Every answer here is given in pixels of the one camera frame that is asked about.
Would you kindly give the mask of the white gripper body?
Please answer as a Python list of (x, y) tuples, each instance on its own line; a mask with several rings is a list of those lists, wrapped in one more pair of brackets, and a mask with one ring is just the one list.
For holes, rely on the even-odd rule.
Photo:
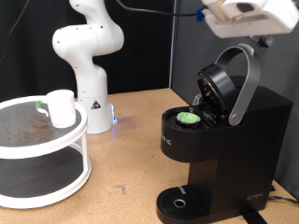
[(205, 21), (220, 38), (290, 33), (299, 21), (292, 0), (203, 0)]

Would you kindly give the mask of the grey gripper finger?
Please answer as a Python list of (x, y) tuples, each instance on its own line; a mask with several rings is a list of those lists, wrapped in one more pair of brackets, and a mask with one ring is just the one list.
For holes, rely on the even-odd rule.
[(249, 40), (258, 44), (262, 48), (270, 48), (275, 43), (274, 38), (270, 35), (251, 35)]

